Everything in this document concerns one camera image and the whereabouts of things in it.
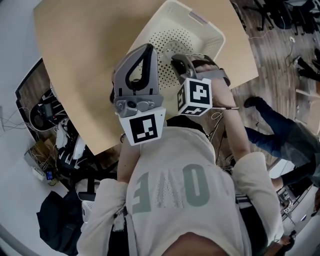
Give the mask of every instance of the white t-shirt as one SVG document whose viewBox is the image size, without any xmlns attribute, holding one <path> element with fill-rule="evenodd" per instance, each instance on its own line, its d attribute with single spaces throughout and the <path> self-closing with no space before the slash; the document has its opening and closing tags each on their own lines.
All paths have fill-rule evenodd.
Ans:
<svg viewBox="0 0 320 256">
<path fill-rule="evenodd" d="M 164 127 L 161 139 L 141 145 L 129 185 L 106 179 L 79 241 L 81 256 L 105 256 L 114 213 L 126 203 L 138 255 L 159 256 L 179 236 L 211 239 L 230 256 L 250 256 L 251 244 L 235 203 L 235 187 L 248 195 L 269 243 L 283 234 L 279 200 L 262 153 L 250 153 L 232 178 L 215 165 L 215 152 L 198 130 Z"/>
</svg>

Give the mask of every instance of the wooden table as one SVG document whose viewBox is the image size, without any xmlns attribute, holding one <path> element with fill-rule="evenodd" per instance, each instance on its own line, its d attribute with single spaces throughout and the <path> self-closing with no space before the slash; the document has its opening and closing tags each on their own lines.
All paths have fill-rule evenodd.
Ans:
<svg viewBox="0 0 320 256">
<path fill-rule="evenodd" d="M 109 97 L 111 74 L 164 0 L 43 0 L 34 9 L 37 42 L 50 80 L 75 128 L 96 155 L 123 132 Z M 181 0 L 217 26 L 216 59 L 231 88 L 258 76 L 250 43 L 229 0 Z"/>
</svg>

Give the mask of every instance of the light wood tabletop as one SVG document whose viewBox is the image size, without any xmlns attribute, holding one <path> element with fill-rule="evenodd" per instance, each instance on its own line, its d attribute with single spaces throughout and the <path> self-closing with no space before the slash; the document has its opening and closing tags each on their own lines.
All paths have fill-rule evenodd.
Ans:
<svg viewBox="0 0 320 256">
<path fill-rule="evenodd" d="M 123 129 L 109 97 L 114 66 L 164 0 L 43 0 L 34 9 L 46 70 L 75 128 L 95 155 L 120 142 Z M 181 0 L 218 27 L 225 45 L 215 60 L 237 87 L 258 76 L 229 0 Z"/>
</svg>

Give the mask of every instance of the perforated basket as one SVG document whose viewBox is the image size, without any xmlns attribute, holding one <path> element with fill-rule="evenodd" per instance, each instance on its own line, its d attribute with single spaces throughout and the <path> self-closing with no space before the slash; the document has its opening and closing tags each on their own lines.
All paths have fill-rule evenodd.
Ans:
<svg viewBox="0 0 320 256">
<path fill-rule="evenodd" d="M 176 93 L 180 84 L 171 67 L 169 58 L 164 51 L 170 42 L 179 42 L 176 53 L 206 54 L 215 60 L 225 43 L 224 34 L 212 23 L 207 22 L 192 9 L 176 0 L 167 0 L 153 15 L 143 28 L 130 51 L 150 43 L 158 54 L 158 85 L 159 92 L 164 97 L 163 106 L 172 115 L 177 113 Z M 141 69 L 138 67 L 132 74 L 139 77 Z"/>
</svg>

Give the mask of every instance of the black and white marker cube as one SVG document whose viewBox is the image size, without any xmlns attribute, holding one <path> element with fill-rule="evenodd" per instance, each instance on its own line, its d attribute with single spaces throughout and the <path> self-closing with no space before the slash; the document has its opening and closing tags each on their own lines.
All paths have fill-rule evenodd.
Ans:
<svg viewBox="0 0 320 256">
<path fill-rule="evenodd" d="M 130 145 L 134 146 L 160 139 L 165 115 L 166 109 L 160 106 L 145 112 L 138 111 L 134 116 L 119 116 L 119 120 Z"/>
<path fill-rule="evenodd" d="M 212 108 L 211 80 L 186 78 L 177 93 L 179 115 L 202 116 Z"/>
</svg>

